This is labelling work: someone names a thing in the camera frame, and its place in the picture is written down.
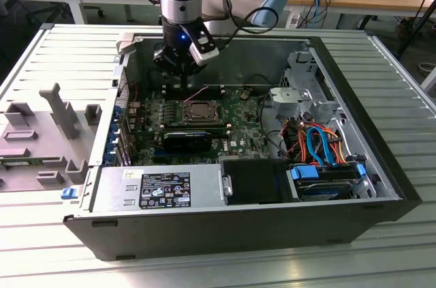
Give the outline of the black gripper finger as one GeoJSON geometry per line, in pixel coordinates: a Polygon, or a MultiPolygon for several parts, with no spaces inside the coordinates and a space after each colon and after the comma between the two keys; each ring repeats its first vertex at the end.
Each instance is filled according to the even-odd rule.
{"type": "Polygon", "coordinates": [[[180,89],[187,89],[185,60],[174,48],[161,48],[154,52],[153,62],[159,68],[165,79],[178,77],[180,89]]]}
{"type": "Polygon", "coordinates": [[[185,88],[188,89],[195,78],[207,65],[187,64],[185,66],[185,88]]]}

